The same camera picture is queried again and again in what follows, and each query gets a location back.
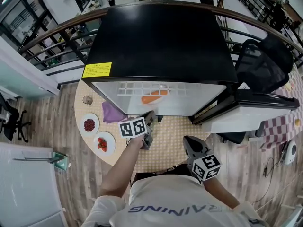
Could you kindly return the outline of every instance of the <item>hand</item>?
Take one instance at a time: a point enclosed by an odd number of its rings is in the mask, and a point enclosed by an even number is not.
[[[143,146],[143,140],[144,140],[144,134],[140,135],[140,136],[138,136],[136,138],[132,138],[129,141],[129,144],[132,144],[132,145],[135,145],[135,146],[141,148]]]

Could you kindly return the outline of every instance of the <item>black chair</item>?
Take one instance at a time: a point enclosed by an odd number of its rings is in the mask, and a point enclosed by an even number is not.
[[[239,83],[232,86],[232,91],[244,82],[253,92],[272,93],[285,85],[288,74],[291,72],[294,58],[286,45],[274,35],[268,35],[263,41],[257,42],[252,39],[246,40],[235,65]],[[222,92],[219,101],[230,95],[227,90]],[[262,122],[256,131],[260,136],[264,128]],[[240,144],[246,132],[218,133],[223,142],[229,140]]]
[[[26,113],[26,111],[24,110],[21,114],[20,120],[19,119],[19,111],[16,108],[13,108],[12,106],[10,106],[8,104],[7,101],[5,101],[4,97],[2,96],[2,94],[0,93],[0,103],[2,105],[2,107],[4,108],[5,111],[9,112],[10,116],[9,116],[9,120],[7,123],[2,123],[2,126],[0,128],[0,133],[3,133],[4,135],[10,140],[13,140],[13,136],[14,133],[17,132],[18,130],[18,140],[21,140],[20,135],[22,137],[22,139],[24,140],[24,142],[28,143],[28,140],[25,139],[22,128],[26,125],[31,125],[31,122],[26,122],[26,123],[22,123],[22,119],[23,119],[23,114]]]

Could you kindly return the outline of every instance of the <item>purple napkin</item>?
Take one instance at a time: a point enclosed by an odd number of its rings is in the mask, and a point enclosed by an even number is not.
[[[103,122],[105,123],[120,122],[123,119],[127,118],[125,114],[118,111],[109,102],[103,102],[102,108],[103,108]]]

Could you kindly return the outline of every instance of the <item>wooden floor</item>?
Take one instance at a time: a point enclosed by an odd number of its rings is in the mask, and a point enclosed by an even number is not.
[[[52,147],[69,156],[71,167],[67,172],[56,171],[56,180],[70,227],[83,223],[98,197],[102,177],[111,168],[94,155],[78,131],[74,117],[76,88],[77,84],[69,84],[62,86],[61,94],[57,97],[37,101],[19,99],[12,103],[20,112],[27,110],[24,121],[32,121],[28,128],[29,143],[17,141],[16,137],[12,143]],[[0,135],[0,141],[8,142],[3,135]],[[297,135],[295,141],[298,146],[295,162],[289,166],[275,167],[269,191],[258,201],[270,183],[270,176],[263,177],[263,169],[270,157],[277,162],[279,151],[261,152],[259,143],[248,143],[247,140],[241,145],[222,144],[215,134],[207,139],[223,163],[219,175],[221,183],[240,201],[252,203],[270,226],[279,226],[292,213],[291,210],[282,209],[282,203],[296,205],[299,203],[296,196],[303,195],[303,133]],[[268,171],[271,166],[272,160],[269,161]]]

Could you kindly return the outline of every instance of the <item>orange item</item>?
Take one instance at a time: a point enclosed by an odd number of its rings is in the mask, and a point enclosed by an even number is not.
[[[160,90],[160,95],[167,95],[168,91],[167,90]],[[152,95],[158,95],[159,91],[153,91],[151,93]],[[141,98],[141,101],[143,104],[150,104],[154,101],[156,101],[157,99],[162,98],[161,96],[143,96]]]

